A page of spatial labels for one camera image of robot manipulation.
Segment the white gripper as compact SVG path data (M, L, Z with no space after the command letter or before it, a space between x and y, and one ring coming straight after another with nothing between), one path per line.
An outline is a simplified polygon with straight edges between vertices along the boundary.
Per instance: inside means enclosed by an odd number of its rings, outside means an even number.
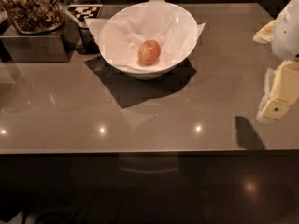
M264 96L256 119L271 123L288 113L299 99L299 0L290 2L275 21L268 22L253 36L260 44L271 43L272 52L283 61L277 69L268 68L264 78Z

